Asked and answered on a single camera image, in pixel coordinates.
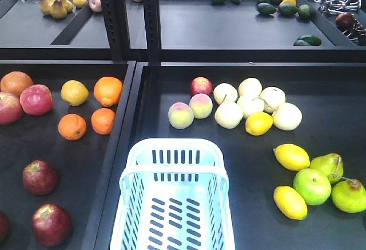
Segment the black tray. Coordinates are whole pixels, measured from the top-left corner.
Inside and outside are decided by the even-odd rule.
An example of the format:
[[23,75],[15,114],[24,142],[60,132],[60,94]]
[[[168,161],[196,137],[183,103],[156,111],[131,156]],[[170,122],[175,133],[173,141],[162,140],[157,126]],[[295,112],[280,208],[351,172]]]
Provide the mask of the black tray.
[[[205,138],[223,152],[230,188],[229,199],[236,249],[363,249],[365,214],[347,214],[329,199],[310,207],[304,221],[285,217],[273,201],[279,185],[292,185],[295,172],[282,167],[272,149],[293,143],[311,158],[335,152],[344,159],[344,175],[366,184],[364,142],[366,120],[366,66],[360,64],[137,64],[132,95],[116,151],[118,162],[111,173],[107,201],[94,249],[107,249],[119,198],[118,179],[129,149],[149,137]],[[214,112],[194,120],[184,130],[169,125],[167,112],[175,102],[188,103],[189,85],[197,76],[214,86],[227,82],[238,87],[257,77],[263,87],[276,86],[297,105],[303,120],[294,131],[272,127],[262,136],[251,136],[244,120],[234,129],[216,124]]]
[[[94,199],[102,197],[100,193],[96,195],[98,181],[109,178],[134,65],[134,62],[100,61],[0,62],[1,77],[21,70],[35,83],[47,85],[54,98],[54,109],[50,113],[39,117],[24,114],[13,124],[0,126],[0,209],[11,223],[11,234],[1,244],[1,249],[46,249],[35,242],[31,217],[38,207],[48,202],[69,211],[74,225],[73,233],[54,249],[81,249],[87,225],[98,226],[98,221],[89,220],[89,213]],[[90,123],[91,114],[102,107],[93,96],[94,84],[102,76],[115,76],[124,82],[120,102],[112,107],[116,120],[109,136],[95,133]],[[61,86],[70,79],[83,82],[89,89],[89,98],[81,106],[72,107],[61,100]],[[58,121],[67,113],[80,114],[87,122],[86,134],[78,141],[68,141],[57,132]],[[51,163],[61,177],[55,190],[46,196],[33,196],[23,189],[23,168],[36,159]]]

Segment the light blue basket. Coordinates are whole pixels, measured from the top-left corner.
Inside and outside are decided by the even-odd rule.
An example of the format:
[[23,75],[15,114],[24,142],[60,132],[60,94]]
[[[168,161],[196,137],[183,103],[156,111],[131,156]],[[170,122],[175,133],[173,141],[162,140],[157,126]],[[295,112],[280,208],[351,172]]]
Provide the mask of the light blue basket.
[[111,250],[235,250],[229,179],[217,145],[149,138],[120,178]]

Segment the lemon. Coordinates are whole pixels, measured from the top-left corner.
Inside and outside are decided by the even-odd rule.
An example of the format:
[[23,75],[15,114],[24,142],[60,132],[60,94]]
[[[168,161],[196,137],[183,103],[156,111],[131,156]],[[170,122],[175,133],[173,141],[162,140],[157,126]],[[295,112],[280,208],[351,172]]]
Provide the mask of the lemon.
[[296,6],[297,5],[296,0],[282,0],[282,2],[280,3],[280,5],[282,5],[284,3],[290,3],[293,6]]
[[279,163],[291,171],[300,171],[310,166],[310,158],[302,147],[295,144],[281,144],[273,149]]
[[88,96],[88,89],[83,83],[77,80],[69,80],[62,85],[61,98],[71,106],[79,106],[83,104]]
[[253,135],[260,136],[266,133],[273,124],[273,118],[264,112],[251,114],[245,121],[245,130]]
[[273,199],[281,212],[292,220],[303,220],[308,215],[308,207],[303,197],[290,186],[278,186]]

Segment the red apple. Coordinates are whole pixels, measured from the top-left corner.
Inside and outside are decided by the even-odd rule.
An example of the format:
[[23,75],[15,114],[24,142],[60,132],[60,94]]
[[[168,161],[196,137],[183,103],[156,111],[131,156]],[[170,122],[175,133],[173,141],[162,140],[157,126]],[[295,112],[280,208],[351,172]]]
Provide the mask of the red apple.
[[10,233],[10,222],[6,214],[0,211],[0,242]]
[[95,13],[100,13],[102,11],[101,0],[89,0],[89,7]]
[[10,124],[20,119],[22,114],[19,98],[11,93],[0,92],[0,124]]
[[33,214],[32,229],[40,245],[53,247],[67,238],[73,223],[68,211],[57,204],[46,203]]
[[196,77],[190,83],[190,94],[195,96],[196,94],[212,94],[213,86],[212,82],[205,77]]
[[53,108],[53,99],[50,89],[46,85],[35,84],[24,89],[20,102],[24,112],[34,116],[41,116]]
[[35,160],[23,170],[23,186],[31,194],[46,195],[57,182],[57,171],[46,161]]

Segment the black surface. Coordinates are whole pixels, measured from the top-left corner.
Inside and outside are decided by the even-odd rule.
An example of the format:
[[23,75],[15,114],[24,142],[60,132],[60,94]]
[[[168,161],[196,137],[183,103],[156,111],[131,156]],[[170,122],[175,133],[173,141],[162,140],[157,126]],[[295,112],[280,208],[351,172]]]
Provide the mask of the black surface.
[[[129,148],[149,137],[205,138],[223,152],[230,188],[229,199],[236,249],[363,249],[366,244],[365,214],[348,214],[327,200],[310,207],[304,221],[285,217],[272,195],[279,185],[292,185],[295,172],[283,168],[272,149],[284,143],[302,146],[311,158],[339,153],[344,176],[366,183],[364,142],[366,121],[366,66],[360,64],[138,64],[126,108],[125,124],[113,168],[108,198],[100,223],[96,247],[107,249],[119,197],[118,179]],[[246,133],[244,120],[234,129],[216,124],[212,114],[195,119],[177,130],[167,117],[175,102],[190,100],[189,85],[205,76],[213,85],[227,82],[238,87],[257,77],[263,87],[276,86],[297,105],[303,120],[294,131],[272,127],[262,136]]]
[[[96,195],[98,181],[102,182],[104,178],[108,181],[108,176],[102,173],[110,171],[108,165],[113,163],[113,142],[118,141],[125,115],[134,62],[129,65],[97,61],[1,62],[1,77],[12,70],[24,71],[35,83],[47,85],[54,98],[54,109],[50,113],[44,116],[24,114],[15,123],[0,126],[0,209],[11,223],[11,234],[1,244],[1,249],[48,249],[35,242],[31,230],[33,213],[48,202],[69,211],[74,225],[67,240],[53,249],[81,249],[87,224],[97,226],[89,220],[89,213],[94,198],[101,197]],[[112,107],[117,114],[109,136],[95,133],[90,123],[91,114],[102,107],[93,96],[94,84],[102,76],[115,76],[124,82],[120,103]],[[89,98],[78,107],[61,100],[61,86],[70,79],[83,82],[89,89]],[[57,132],[58,121],[67,113],[80,114],[87,122],[86,134],[80,140],[68,141]],[[36,159],[51,163],[61,176],[58,186],[46,196],[33,196],[22,186],[23,168]]]
[[333,44],[313,22],[297,15],[260,15],[256,0],[240,5],[211,0],[160,0],[163,49],[247,49],[292,47],[304,34],[318,35],[323,47]]

